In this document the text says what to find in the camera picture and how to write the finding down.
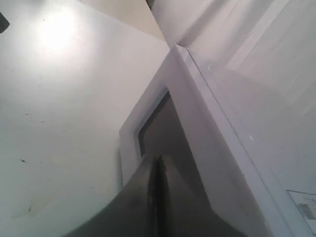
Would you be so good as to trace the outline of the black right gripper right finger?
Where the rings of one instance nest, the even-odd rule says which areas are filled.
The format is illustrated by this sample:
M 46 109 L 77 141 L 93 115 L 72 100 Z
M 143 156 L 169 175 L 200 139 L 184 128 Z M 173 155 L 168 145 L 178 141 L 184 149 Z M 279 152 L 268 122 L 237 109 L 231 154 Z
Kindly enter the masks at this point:
M 237 236 L 213 212 L 187 141 L 164 138 L 158 144 L 158 236 Z

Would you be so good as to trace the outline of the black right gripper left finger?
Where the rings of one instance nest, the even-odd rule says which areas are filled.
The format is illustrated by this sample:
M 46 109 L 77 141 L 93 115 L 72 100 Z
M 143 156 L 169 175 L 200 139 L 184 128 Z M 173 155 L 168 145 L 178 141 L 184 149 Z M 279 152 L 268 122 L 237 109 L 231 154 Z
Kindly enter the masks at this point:
M 155 237 L 157 156 L 146 155 L 128 183 L 67 237 Z

